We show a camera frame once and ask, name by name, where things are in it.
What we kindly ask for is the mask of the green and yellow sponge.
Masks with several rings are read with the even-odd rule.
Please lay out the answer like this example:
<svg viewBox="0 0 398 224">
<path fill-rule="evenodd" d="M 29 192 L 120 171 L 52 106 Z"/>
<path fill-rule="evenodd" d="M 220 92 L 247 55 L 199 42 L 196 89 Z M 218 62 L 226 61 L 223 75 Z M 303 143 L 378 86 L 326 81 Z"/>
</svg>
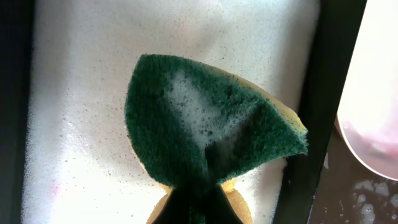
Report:
<svg viewBox="0 0 398 224">
<path fill-rule="evenodd" d="M 171 187 L 220 184 L 244 222 L 233 179 L 265 162 L 308 152 L 298 115 L 262 88 L 183 57 L 139 57 L 124 106 L 127 136 L 146 172 Z"/>
</svg>

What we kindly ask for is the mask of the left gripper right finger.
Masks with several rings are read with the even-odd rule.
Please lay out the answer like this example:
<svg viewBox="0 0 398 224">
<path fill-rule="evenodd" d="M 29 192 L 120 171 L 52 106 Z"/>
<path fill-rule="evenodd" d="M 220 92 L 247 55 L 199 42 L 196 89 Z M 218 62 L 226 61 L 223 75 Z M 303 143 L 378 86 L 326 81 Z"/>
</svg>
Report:
<svg viewBox="0 0 398 224">
<path fill-rule="evenodd" d="M 205 223 L 242 224 L 220 184 L 204 181 L 198 187 L 198 211 Z"/>
</svg>

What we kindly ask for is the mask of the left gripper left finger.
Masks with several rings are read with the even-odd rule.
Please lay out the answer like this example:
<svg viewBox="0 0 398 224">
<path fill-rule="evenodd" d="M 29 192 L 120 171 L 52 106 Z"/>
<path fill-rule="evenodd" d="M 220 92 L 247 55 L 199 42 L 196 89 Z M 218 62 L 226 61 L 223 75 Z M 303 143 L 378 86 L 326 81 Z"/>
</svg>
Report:
<svg viewBox="0 0 398 224">
<path fill-rule="evenodd" d="M 180 186 L 168 186 L 164 195 L 150 215 L 152 224 L 199 224 L 199 213 L 195 209 L 199 196 L 199 181 L 191 180 Z"/>
</svg>

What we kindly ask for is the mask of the white plate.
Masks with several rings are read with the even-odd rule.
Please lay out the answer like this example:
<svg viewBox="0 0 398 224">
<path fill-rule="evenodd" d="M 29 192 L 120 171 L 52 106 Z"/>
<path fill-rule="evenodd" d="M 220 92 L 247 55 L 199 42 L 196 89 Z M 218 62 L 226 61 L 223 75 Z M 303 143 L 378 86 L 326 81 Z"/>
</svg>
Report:
<svg viewBox="0 0 398 224">
<path fill-rule="evenodd" d="M 366 3 L 337 120 L 354 157 L 397 180 L 397 0 Z"/>
</svg>

